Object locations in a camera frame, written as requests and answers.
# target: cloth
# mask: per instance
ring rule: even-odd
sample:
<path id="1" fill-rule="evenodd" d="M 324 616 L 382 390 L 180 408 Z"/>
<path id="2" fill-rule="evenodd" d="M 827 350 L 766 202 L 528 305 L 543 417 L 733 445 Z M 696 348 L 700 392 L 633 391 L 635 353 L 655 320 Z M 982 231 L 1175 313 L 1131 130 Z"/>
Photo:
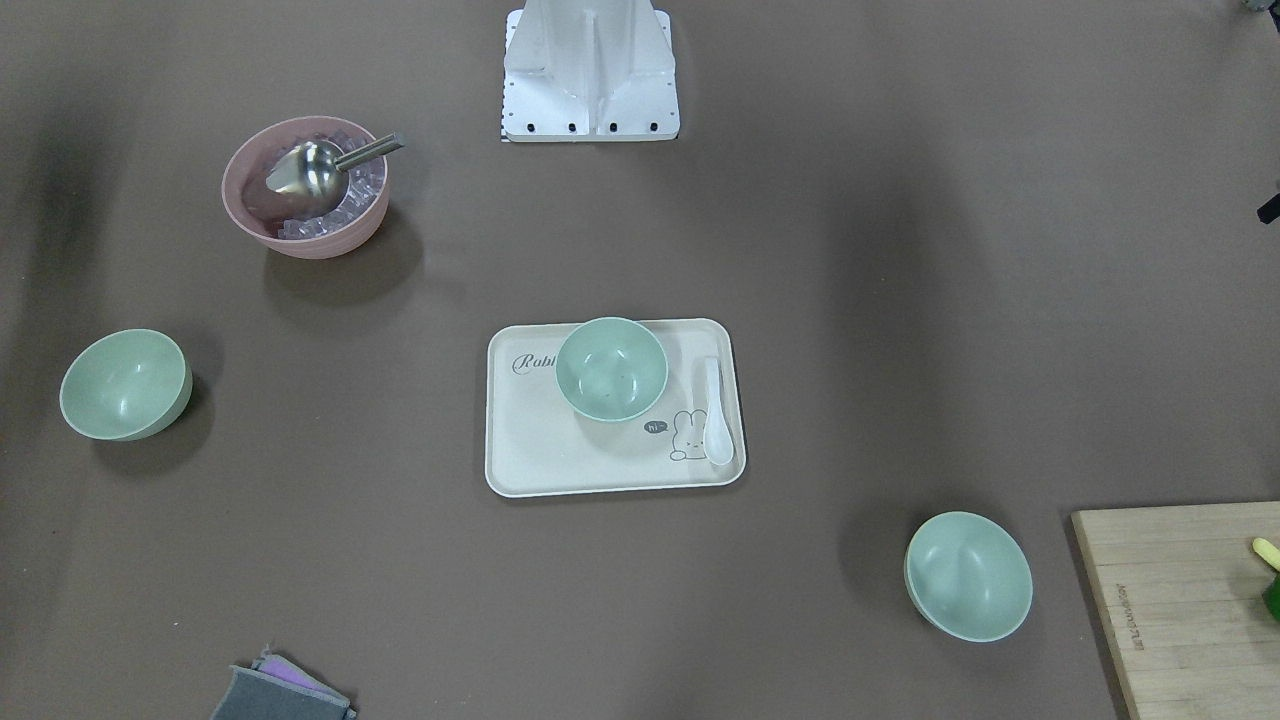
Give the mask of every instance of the cloth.
<path id="1" fill-rule="evenodd" d="M 287 659 L 264 652 L 232 666 L 232 683 L 210 720 L 356 720 L 351 701 Z"/>

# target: mint green bowl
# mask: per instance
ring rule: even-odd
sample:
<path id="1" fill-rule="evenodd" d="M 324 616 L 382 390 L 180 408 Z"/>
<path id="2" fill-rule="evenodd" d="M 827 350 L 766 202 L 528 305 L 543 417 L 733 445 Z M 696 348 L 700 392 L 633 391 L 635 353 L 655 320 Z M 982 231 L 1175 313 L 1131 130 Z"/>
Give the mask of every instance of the mint green bowl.
<path id="1" fill-rule="evenodd" d="M 128 441 L 159 433 L 191 400 L 191 365 L 169 336 L 148 329 L 111 333 L 67 369 L 59 405 L 67 424 L 93 439 Z"/>
<path id="2" fill-rule="evenodd" d="M 593 420 L 631 420 L 667 389 L 667 352 L 635 320 L 596 318 L 564 338 L 556 355 L 556 384 L 573 410 Z"/>
<path id="3" fill-rule="evenodd" d="M 998 641 L 1032 609 L 1032 569 L 1004 528 L 973 512 L 943 512 L 906 548 L 906 592 L 924 619 L 969 642 Z"/>

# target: plastic spoon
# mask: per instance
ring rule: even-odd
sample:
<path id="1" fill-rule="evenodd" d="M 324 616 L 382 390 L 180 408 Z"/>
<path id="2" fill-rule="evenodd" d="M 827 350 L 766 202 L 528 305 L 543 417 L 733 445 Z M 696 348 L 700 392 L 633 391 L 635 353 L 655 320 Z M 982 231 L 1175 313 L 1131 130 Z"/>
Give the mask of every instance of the plastic spoon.
<path id="1" fill-rule="evenodd" d="M 1267 565 L 1272 566 L 1276 573 L 1280 573 L 1280 550 L 1271 544 L 1266 538 L 1253 538 L 1253 552 L 1258 553 L 1258 557 L 1267 561 Z"/>
<path id="2" fill-rule="evenodd" d="M 276 160 L 266 177 L 251 178 L 241 199 L 246 210 L 266 223 L 319 218 L 347 196 L 347 170 L 401 147 L 398 132 L 347 154 L 328 140 L 308 140 Z"/>
<path id="3" fill-rule="evenodd" d="M 707 429 L 703 430 L 703 451 L 712 465 L 728 465 L 733 459 L 733 437 L 724 423 L 724 407 L 719 396 L 719 359 L 707 363 Z"/>

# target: black object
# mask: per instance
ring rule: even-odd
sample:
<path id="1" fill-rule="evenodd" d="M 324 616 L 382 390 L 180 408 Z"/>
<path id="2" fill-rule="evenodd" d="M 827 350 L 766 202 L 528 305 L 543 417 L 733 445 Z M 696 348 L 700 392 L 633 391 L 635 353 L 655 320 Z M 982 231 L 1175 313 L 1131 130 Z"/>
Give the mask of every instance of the black object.
<path id="1" fill-rule="evenodd" d="M 1280 218 L 1280 195 L 1276 195 L 1262 208 L 1258 208 L 1258 219 L 1266 224 L 1271 224 L 1271 220 Z"/>

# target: wooden board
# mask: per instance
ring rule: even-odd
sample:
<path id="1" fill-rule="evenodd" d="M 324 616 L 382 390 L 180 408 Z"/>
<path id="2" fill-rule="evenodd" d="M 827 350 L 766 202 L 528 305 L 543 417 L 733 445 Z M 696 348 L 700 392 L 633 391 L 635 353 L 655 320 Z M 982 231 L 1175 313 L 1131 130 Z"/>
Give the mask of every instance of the wooden board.
<path id="1" fill-rule="evenodd" d="M 1280 502 L 1071 515 L 1134 720 L 1280 717 L 1275 577 L 1249 547 L 1280 543 Z"/>

